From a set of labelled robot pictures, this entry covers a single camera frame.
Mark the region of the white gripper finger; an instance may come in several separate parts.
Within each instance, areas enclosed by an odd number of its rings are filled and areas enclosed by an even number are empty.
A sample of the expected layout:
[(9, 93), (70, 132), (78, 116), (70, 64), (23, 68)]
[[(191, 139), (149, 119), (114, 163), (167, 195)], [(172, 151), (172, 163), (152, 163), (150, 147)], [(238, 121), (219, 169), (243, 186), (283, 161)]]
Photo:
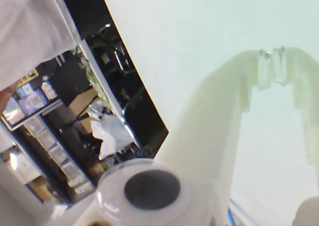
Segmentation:
[(300, 110), (309, 163), (319, 162), (319, 62), (298, 48), (273, 49), (274, 81), (290, 84)]
[(225, 226), (242, 114), (272, 80), (271, 55), (245, 51), (200, 81), (156, 155), (182, 179), (170, 226)]

